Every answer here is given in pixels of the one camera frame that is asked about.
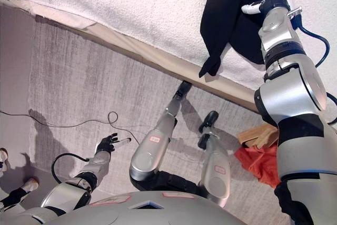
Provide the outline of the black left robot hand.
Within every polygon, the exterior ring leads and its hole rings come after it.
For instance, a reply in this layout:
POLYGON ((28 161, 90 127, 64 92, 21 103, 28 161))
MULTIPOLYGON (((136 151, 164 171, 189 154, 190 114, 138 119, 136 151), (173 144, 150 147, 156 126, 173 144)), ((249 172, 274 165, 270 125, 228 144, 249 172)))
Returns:
POLYGON ((112 153, 116 148, 120 148, 131 142, 131 138, 119 139, 117 133, 112 133, 111 135, 103 138, 101 142, 97 145, 95 153, 105 151, 112 153))

